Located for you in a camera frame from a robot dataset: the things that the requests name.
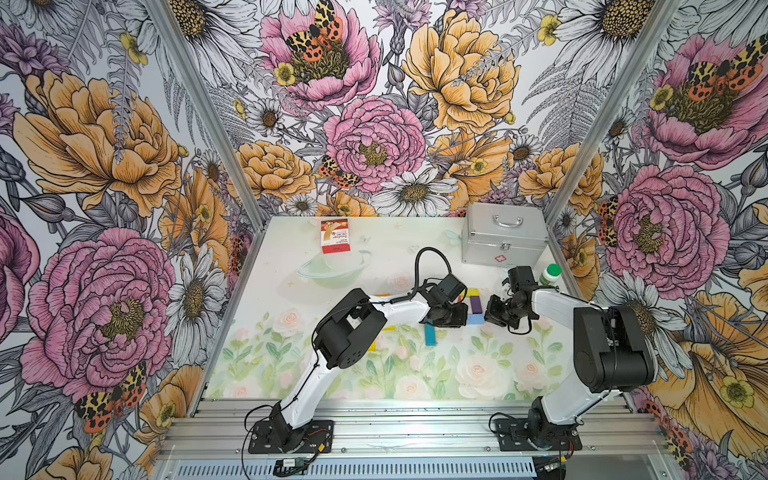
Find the purple block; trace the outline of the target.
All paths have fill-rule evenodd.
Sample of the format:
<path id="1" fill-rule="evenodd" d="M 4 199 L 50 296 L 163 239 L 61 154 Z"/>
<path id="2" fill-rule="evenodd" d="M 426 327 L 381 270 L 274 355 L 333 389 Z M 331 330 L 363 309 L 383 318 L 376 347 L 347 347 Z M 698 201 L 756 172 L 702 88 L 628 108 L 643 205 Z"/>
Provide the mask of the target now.
<path id="1" fill-rule="evenodd" d="M 481 299 L 478 295 L 471 295 L 469 297 L 471 312 L 473 315 L 480 315 L 483 313 L 483 307 Z"/>

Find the teal block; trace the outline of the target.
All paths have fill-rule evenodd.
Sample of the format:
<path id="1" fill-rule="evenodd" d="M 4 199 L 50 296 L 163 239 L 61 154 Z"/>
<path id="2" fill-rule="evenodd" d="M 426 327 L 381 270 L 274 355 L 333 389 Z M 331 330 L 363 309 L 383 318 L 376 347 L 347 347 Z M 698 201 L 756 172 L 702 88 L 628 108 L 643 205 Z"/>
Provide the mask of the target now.
<path id="1" fill-rule="evenodd" d="M 436 330 L 431 325 L 424 326 L 424 342 L 427 347 L 435 347 L 437 345 Z"/>

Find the light blue block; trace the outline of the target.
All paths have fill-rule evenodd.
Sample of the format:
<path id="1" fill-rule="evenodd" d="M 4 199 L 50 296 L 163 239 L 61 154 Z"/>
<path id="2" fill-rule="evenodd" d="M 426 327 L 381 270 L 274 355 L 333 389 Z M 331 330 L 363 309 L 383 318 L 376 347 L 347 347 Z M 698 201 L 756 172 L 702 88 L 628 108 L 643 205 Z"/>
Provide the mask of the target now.
<path id="1" fill-rule="evenodd" d="M 485 318 L 482 314 L 470 314 L 467 318 L 467 325 L 483 325 Z"/>

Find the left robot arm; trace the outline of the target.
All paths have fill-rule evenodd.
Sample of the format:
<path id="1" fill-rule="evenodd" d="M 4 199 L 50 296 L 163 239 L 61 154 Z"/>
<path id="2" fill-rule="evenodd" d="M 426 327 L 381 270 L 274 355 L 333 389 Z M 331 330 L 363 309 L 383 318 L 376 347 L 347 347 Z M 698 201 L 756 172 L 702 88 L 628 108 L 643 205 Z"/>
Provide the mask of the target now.
<path id="1" fill-rule="evenodd" d="M 287 397 L 268 416 L 268 443 L 292 450 L 303 438 L 320 400 L 341 371 L 362 360 L 387 327 L 423 324 L 434 328 L 466 325 L 467 293 L 461 283 L 425 283 L 399 296 L 370 296 L 356 288 L 317 323 L 310 362 Z"/>

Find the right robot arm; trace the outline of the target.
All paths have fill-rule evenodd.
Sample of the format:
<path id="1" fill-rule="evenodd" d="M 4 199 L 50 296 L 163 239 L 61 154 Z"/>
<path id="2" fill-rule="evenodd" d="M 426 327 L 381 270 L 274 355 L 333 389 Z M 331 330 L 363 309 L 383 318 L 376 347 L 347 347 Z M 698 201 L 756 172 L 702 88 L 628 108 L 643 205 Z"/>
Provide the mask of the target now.
<path id="1" fill-rule="evenodd" d="M 506 452 L 582 448 L 582 417 L 604 400 L 651 383 L 657 367 L 637 315 L 628 306 L 601 307 L 555 288 L 525 287 L 508 299 L 490 297 L 485 319 L 514 333 L 520 321 L 548 319 L 572 332 L 573 372 L 537 397 L 525 418 L 493 415 L 489 428 Z"/>

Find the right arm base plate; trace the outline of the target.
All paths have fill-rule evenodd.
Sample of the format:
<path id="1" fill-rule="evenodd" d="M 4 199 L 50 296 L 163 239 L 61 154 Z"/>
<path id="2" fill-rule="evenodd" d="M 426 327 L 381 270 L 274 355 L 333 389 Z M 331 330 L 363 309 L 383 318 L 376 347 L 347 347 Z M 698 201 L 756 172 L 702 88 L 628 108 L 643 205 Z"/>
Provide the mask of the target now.
<path id="1" fill-rule="evenodd" d="M 571 454 L 583 448 L 575 425 L 554 425 L 540 421 L 533 425 L 527 419 L 493 415 L 490 431 L 504 452 L 563 452 Z"/>

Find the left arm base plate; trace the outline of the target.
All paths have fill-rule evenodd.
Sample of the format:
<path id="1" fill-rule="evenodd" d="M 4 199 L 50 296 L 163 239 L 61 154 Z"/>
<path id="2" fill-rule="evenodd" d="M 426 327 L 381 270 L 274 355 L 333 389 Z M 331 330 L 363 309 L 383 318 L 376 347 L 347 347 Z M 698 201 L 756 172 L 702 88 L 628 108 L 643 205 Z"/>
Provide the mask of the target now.
<path id="1" fill-rule="evenodd" d="M 334 438 L 335 422 L 312 420 L 298 429 L 275 427 L 269 420 L 255 424 L 247 443 L 249 454 L 330 453 Z"/>

